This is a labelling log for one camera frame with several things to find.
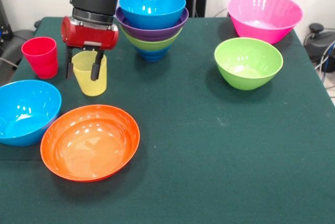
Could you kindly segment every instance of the purple bowl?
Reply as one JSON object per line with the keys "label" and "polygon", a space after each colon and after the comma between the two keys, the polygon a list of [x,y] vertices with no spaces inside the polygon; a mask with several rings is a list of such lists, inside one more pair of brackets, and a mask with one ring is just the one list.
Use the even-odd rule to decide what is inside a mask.
{"label": "purple bowl", "polygon": [[184,8],[181,17],[179,18],[177,24],[174,27],[168,29],[137,29],[130,25],[130,22],[125,18],[123,15],[122,9],[119,7],[116,10],[116,19],[119,21],[123,29],[129,34],[130,36],[143,40],[143,41],[162,41],[173,37],[178,31],[184,26],[188,19],[188,10]]}

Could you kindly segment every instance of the orange bowl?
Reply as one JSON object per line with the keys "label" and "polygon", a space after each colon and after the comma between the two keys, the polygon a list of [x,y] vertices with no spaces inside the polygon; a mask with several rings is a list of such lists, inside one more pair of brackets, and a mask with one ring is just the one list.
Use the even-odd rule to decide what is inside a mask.
{"label": "orange bowl", "polygon": [[138,125],[128,113],[113,106],[88,105],[69,111],[49,127],[41,156],[54,174],[93,182],[122,169],[139,143]]}

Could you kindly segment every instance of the pink bowl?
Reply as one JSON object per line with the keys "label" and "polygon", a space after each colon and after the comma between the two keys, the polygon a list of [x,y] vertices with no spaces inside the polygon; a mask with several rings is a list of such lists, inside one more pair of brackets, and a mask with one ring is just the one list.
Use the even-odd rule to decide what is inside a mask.
{"label": "pink bowl", "polygon": [[228,12],[240,37],[271,44],[285,37],[303,17],[292,0],[230,0]]}

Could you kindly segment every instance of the red cup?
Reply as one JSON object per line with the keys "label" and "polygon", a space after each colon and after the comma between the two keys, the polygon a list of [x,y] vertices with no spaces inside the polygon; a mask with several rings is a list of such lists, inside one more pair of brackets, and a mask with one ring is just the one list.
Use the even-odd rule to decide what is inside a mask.
{"label": "red cup", "polygon": [[32,70],[40,79],[50,79],[58,72],[57,43],[50,37],[35,37],[21,48]]}

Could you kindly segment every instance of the yellow cup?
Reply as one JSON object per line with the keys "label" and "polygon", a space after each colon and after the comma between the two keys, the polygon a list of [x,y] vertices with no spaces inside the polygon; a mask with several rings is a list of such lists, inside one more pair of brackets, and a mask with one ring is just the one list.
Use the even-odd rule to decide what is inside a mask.
{"label": "yellow cup", "polygon": [[107,58],[104,55],[99,78],[91,80],[92,65],[95,62],[96,51],[82,51],[72,58],[73,72],[79,83],[80,89],[87,96],[101,95],[107,88]]}

